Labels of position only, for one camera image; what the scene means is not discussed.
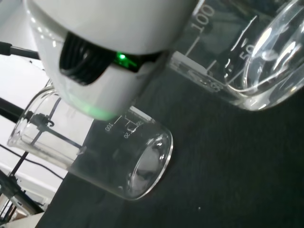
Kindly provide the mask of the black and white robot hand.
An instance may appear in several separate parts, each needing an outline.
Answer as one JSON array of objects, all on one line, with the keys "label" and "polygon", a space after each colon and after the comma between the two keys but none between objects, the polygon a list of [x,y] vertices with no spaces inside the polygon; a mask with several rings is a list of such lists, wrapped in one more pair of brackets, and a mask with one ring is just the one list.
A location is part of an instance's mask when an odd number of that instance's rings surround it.
[{"label": "black and white robot hand", "polygon": [[109,120],[166,63],[195,0],[26,0],[38,55],[59,96]]}]

